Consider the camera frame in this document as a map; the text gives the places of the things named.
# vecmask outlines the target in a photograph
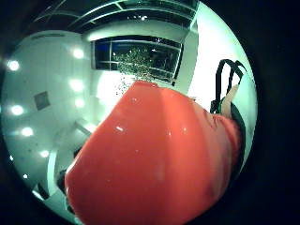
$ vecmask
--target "hand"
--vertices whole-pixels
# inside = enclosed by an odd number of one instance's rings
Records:
[[[237,89],[238,89],[238,85],[233,86],[221,104],[221,114],[230,119],[233,119],[232,118],[232,110],[231,110],[231,102],[235,96]]]

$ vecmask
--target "vent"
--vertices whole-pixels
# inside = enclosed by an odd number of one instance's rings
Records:
[[[47,106],[50,106],[50,102],[48,99],[48,92],[42,92],[35,95],[35,102],[38,111],[46,108]]]
[[[45,37],[52,37],[52,38],[58,38],[58,37],[64,37],[65,35],[63,34],[47,34],[47,35],[38,35],[38,36],[33,36],[31,39],[39,39],[39,38],[45,38]]]

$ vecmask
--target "recessed light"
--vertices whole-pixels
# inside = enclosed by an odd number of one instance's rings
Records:
[[[78,108],[82,108],[84,106],[84,101],[82,99],[75,100],[75,105]]]
[[[44,150],[44,151],[41,151],[39,154],[40,154],[43,158],[47,158],[48,155],[49,155],[49,151]]]
[[[83,53],[83,50],[81,50],[81,49],[75,49],[73,51],[73,55],[75,58],[81,59],[81,58],[83,58],[84,53]]]
[[[9,68],[11,71],[16,71],[16,70],[19,69],[20,64],[19,64],[18,61],[12,60],[12,61],[9,61],[9,62],[7,63],[7,66],[8,66],[8,68]]]
[[[30,127],[23,128],[22,131],[21,131],[21,133],[25,137],[29,137],[29,136],[34,135],[34,131]]]
[[[11,107],[11,112],[14,114],[14,115],[21,115],[23,114],[23,107],[20,106],[20,105],[15,105],[13,107]]]
[[[75,92],[83,90],[83,82],[81,80],[70,80],[69,85]]]

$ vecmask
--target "shiny surface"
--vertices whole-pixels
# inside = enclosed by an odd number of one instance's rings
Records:
[[[135,82],[68,169],[69,203],[84,224],[183,224],[225,191],[239,138],[234,121]]]

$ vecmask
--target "black bag handle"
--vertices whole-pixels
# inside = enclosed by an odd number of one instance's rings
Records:
[[[238,60],[236,60],[235,62],[230,59],[222,59],[219,61],[217,72],[216,72],[216,99],[211,102],[210,113],[214,113],[218,109],[220,96],[221,96],[221,75],[225,64],[228,64],[231,67],[231,73],[228,80],[228,87],[227,87],[226,94],[228,94],[232,88],[233,74],[236,73],[237,76],[240,78],[240,82],[241,82],[244,74],[239,67],[243,67],[244,69],[246,69],[244,65]]]

